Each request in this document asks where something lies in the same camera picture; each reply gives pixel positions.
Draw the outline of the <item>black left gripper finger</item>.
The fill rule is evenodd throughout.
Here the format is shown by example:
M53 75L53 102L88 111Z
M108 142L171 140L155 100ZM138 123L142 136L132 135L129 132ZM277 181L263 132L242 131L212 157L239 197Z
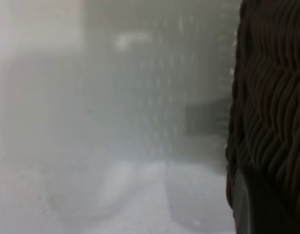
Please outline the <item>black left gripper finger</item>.
M236 173L233 217L237 234L300 234L300 224L254 169Z

